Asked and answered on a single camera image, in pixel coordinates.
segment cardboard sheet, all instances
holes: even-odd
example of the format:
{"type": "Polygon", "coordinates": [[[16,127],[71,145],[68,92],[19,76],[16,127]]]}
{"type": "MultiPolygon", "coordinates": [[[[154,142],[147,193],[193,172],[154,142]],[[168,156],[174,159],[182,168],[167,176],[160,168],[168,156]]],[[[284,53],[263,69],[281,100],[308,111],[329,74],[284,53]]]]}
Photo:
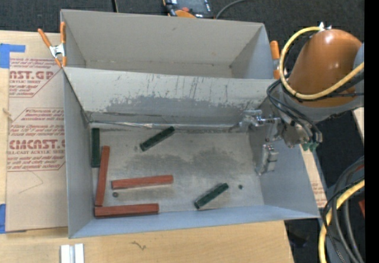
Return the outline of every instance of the cardboard sheet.
{"type": "MultiPolygon", "coordinates": [[[[59,44],[58,34],[47,36],[59,44]]],[[[0,43],[23,48],[1,54],[9,65],[5,230],[67,226],[63,72],[38,33],[2,31],[0,43]]]]}

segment orange dome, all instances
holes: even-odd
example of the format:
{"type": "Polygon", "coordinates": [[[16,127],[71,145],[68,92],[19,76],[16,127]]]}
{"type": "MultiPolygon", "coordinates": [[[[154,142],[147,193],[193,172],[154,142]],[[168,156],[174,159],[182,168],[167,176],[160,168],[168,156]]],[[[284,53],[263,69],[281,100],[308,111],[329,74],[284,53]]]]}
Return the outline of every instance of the orange dome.
{"type": "MultiPolygon", "coordinates": [[[[288,78],[288,84],[301,94],[324,91],[353,70],[356,54],[362,43],[346,31],[319,31],[304,45],[288,78]]],[[[342,94],[353,93],[350,87],[342,94]]],[[[334,97],[303,101],[308,107],[334,107],[352,101],[354,97],[334,97]]]]}

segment metal bracket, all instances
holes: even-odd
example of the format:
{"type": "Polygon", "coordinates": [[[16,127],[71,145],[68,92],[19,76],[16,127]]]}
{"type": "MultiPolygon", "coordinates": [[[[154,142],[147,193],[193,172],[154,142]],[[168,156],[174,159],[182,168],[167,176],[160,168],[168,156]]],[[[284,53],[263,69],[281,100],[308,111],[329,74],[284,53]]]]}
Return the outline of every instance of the metal bracket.
{"type": "Polygon", "coordinates": [[[61,245],[60,263],[84,263],[84,244],[61,245]]]}
{"type": "Polygon", "coordinates": [[[261,160],[255,168],[258,175],[264,172],[273,171],[278,160],[279,152],[272,144],[263,144],[261,150],[261,160]]]}
{"type": "Polygon", "coordinates": [[[57,46],[50,46],[49,49],[54,57],[58,57],[59,54],[66,56],[66,45],[64,43],[60,43],[57,46]]]}

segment green block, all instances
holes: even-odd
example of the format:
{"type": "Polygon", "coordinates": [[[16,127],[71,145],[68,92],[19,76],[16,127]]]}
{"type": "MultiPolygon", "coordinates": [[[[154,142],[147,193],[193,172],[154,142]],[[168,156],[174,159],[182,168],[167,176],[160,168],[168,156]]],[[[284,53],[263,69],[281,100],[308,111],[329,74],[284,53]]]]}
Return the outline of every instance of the green block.
{"type": "Polygon", "coordinates": [[[91,144],[92,144],[92,156],[91,167],[100,167],[100,129],[91,129],[91,144]]]}

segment black device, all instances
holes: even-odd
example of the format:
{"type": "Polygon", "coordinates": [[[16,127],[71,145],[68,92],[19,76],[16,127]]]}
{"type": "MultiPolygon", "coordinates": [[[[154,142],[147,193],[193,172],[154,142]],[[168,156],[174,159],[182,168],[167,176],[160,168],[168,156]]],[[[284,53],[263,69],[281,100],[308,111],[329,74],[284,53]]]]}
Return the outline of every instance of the black device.
{"type": "Polygon", "coordinates": [[[173,17],[214,18],[209,0],[163,0],[163,5],[173,17]]]}

